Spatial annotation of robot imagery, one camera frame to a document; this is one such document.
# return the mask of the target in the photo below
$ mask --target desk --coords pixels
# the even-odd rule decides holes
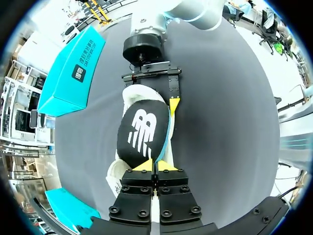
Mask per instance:
[[[56,118],[61,184],[106,220],[115,201],[105,177],[123,114],[121,75],[130,73],[122,56],[130,24],[128,19],[105,31],[87,108]],[[182,69],[174,163],[189,176],[202,222],[222,227],[270,195],[279,151],[277,108],[257,57],[225,19],[209,32],[184,21],[168,30],[165,51]],[[168,100],[167,76],[141,83]]]

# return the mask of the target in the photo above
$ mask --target white sneaker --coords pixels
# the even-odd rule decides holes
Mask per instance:
[[[123,99],[124,99],[123,116],[132,104],[140,100],[145,100],[145,99],[158,100],[158,101],[165,103],[164,99],[158,92],[156,92],[150,87],[139,85],[139,84],[134,84],[125,88],[123,91]],[[171,117],[170,132],[168,135],[168,138],[169,138],[168,144],[166,146],[165,154],[162,158],[162,160],[164,160],[165,162],[167,162],[168,164],[172,166],[174,166],[174,160],[173,160],[172,146],[171,146],[170,140],[173,135],[174,124],[175,124],[175,115]],[[125,161],[120,159],[117,152],[115,152],[115,161],[110,165],[108,169],[106,180],[113,194],[116,197],[118,196],[122,187],[120,180],[122,179],[127,169],[131,169],[131,168]]]

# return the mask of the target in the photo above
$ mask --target sneaker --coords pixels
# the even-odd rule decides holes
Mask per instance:
[[[167,116],[164,114],[169,112],[169,107],[164,105],[165,102],[162,96],[150,87],[134,84],[124,89],[123,99],[123,119],[118,130],[115,161],[110,165],[106,177],[107,182],[116,197],[122,188],[120,180],[127,169],[135,168],[150,158],[154,159],[156,162],[164,160],[168,164],[174,166],[171,138],[174,131],[175,115]],[[139,106],[145,107],[143,112],[146,110],[147,113],[155,113],[155,110],[160,110],[160,112],[155,113],[155,115],[159,115],[157,120],[161,121],[158,122],[159,129],[154,130],[154,136],[152,135],[152,138],[154,138],[152,145],[154,144],[154,146],[149,145],[147,139],[149,135],[145,134],[144,137],[141,136],[140,138],[140,131],[136,128],[137,126],[134,127],[135,116],[137,115],[135,112],[141,109],[138,108]],[[153,125],[153,121],[148,121],[147,123]],[[139,140],[137,141],[137,136],[139,136],[138,139],[142,139],[144,143],[139,143]],[[151,149],[156,148],[156,154],[151,153]]]

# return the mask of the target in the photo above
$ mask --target office chair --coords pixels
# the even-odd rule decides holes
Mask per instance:
[[[229,21],[229,20],[233,20],[234,22],[238,22],[238,21],[241,19],[241,17],[242,17],[243,15],[244,15],[244,12],[241,11],[241,10],[238,10],[238,9],[237,9],[236,15],[223,12],[223,17],[224,17],[231,25],[233,25],[234,28],[236,28],[236,25],[235,25],[233,22]]]
[[[261,38],[263,38],[262,41],[259,42],[259,44],[261,45],[263,42],[267,42],[268,43],[268,46],[270,47],[271,49],[271,54],[273,55],[274,54],[274,50],[273,50],[273,45],[274,43],[277,43],[278,40],[276,38],[276,32],[277,32],[277,21],[274,20],[274,23],[273,25],[269,28],[269,29],[266,29],[264,27],[264,23],[266,22],[266,20],[268,19],[268,16],[267,16],[267,13],[266,11],[263,11],[262,12],[262,22],[261,22],[261,27],[260,27],[260,30],[261,30]]]
[[[286,56],[286,60],[288,61],[288,56],[289,55],[292,58],[292,51],[291,51],[291,47],[287,45],[287,41],[281,39],[279,40],[279,42],[284,46],[283,49],[283,53],[281,54],[281,56],[283,56],[283,54]]]

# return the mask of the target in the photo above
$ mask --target teal box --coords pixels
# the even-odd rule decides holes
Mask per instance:
[[[52,189],[45,192],[49,204],[58,220],[69,229],[78,232],[76,226],[90,228],[90,217],[100,217],[100,213],[86,205],[64,188]]]
[[[105,40],[92,27],[59,53],[45,80],[38,112],[61,116],[86,108],[93,72]]]

